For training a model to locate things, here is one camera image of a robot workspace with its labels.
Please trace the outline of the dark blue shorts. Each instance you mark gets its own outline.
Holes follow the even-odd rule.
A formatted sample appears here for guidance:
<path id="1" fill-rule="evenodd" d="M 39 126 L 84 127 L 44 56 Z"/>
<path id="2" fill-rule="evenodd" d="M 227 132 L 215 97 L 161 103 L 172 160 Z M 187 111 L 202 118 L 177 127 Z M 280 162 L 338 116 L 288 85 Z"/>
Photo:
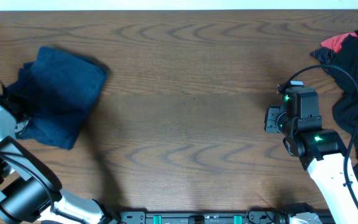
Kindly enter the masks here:
<path id="1" fill-rule="evenodd" d="M 110 73 L 94 57 L 39 48 L 36 60 L 24 63 L 17 81 L 7 88 L 9 98 L 27 116 L 17 138 L 72 149 Z"/>

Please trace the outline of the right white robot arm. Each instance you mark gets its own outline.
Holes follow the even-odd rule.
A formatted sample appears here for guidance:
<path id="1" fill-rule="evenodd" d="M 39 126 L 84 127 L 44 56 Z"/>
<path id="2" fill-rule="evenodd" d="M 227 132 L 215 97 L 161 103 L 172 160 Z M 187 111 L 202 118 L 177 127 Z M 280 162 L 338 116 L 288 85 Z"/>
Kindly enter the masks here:
<path id="1" fill-rule="evenodd" d="M 323 129 L 317 92 L 291 81 L 278 93 L 282 102 L 269 106 L 265 132 L 283 134 L 285 149 L 318 186 L 335 223 L 358 223 L 358 181 L 340 135 Z"/>

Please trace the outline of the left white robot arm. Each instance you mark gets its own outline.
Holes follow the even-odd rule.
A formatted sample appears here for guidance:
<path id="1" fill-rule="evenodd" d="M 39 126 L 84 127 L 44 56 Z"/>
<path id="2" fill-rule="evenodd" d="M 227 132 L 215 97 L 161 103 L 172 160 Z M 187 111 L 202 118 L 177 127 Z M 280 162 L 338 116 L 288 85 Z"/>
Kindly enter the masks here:
<path id="1" fill-rule="evenodd" d="M 18 114 L 0 94 L 0 219 L 5 223 L 117 223 L 93 199 L 63 189 L 58 177 L 16 140 Z"/>

